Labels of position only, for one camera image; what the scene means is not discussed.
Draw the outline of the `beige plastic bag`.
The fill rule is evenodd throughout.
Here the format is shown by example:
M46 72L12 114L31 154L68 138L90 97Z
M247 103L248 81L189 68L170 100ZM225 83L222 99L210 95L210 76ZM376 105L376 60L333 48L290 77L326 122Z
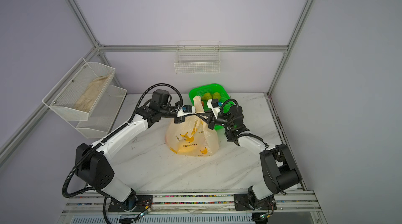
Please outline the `beige plastic bag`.
M172 152L184 156L207 157L219 150L217 132L196 115L186 117L180 124L172 121L165 133L165 143Z

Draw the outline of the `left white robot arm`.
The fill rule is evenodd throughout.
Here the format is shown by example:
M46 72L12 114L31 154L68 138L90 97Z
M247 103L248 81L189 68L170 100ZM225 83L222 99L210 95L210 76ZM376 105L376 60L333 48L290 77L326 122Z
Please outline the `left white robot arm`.
M171 94L161 90L161 86L154 86L152 98L145 103L142 102L144 97L140 97L133 114L124 124L91 145L83 143L77 147L76 164L62 187L63 197L72 198L87 191L96 191L125 207L135 204L136 192L116 176L110 161L124 146L160 119L172 118L174 123L180 124L196 114L195 106L185 105L182 96L171 105Z

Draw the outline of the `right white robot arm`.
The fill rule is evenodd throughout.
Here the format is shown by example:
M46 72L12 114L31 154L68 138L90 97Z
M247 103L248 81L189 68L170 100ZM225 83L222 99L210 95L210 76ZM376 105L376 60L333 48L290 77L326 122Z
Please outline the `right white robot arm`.
M220 125L225 130L227 141L249 150L260 158L263 179L248 189L247 199L251 209L271 203L270 197L301 183L301 173L285 144L267 143L262 137L250 132L243 123L240 106L233 105L227 113L213 109L210 127Z

